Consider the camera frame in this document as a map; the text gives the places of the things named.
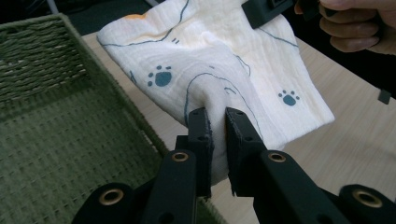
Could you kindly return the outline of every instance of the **towel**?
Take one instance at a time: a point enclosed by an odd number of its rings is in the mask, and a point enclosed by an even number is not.
[[[166,0],[103,27],[99,43],[155,104],[188,127],[205,107],[214,153],[212,185],[225,179],[225,108],[244,111],[268,149],[330,123],[334,116],[279,15],[252,29],[245,0]]]

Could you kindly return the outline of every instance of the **blue paw print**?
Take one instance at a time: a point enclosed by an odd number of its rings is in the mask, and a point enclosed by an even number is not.
[[[295,92],[291,91],[290,94],[288,94],[286,91],[282,91],[282,93],[278,94],[279,97],[283,98],[283,102],[287,105],[295,105],[297,103],[296,100],[300,100],[299,96],[295,96]]]
[[[166,70],[171,70],[171,66],[165,67]],[[171,82],[172,79],[172,73],[169,71],[162,71],[163,67],[158,65],[157,70],[159,71],[158,73],[155,74],[155,85],[159,87],[164,87]],[[154,73],[148,74],[148,77],[154,77]]]

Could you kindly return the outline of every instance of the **woven basket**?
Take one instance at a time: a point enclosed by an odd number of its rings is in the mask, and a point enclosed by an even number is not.
[[[0,223],[71,223],[98,187],[154,177],[166,151],[65,15],[0,25]],[[211,203],[197,214],[224,222]]]

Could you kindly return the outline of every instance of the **dark background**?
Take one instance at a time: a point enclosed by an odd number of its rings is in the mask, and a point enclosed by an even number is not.
[[[99,31],[108,23],[129,14],[143,14],[151,8],[144,0],[56,0],[60,12],[67,15],[81,35]],[[0,23],[50,14],[45,0],[0,0]],[[333,48],[330,37],[318,27],[320,16],[305,21],[293,8],[283,15],[295,35],[346,69],[380,90],[396,96],[396,57],[364,50],[343,53]]]

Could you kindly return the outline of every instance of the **light wood surface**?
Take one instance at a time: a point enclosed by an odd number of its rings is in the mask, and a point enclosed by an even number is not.
[[[187,129],[143,94],[96,41],[83,36],[108,71],[125,89],[169,149]],[[379,89],[298,40],[301,56],[335,122],[290,142],[289,153],[315,181],[338,195],[344,185],[361,184],[396,198],[396,101],[377,100]],[[252,199],[233,197],[224,180],[212,188],[211,202],[231,224],[258,223]]]

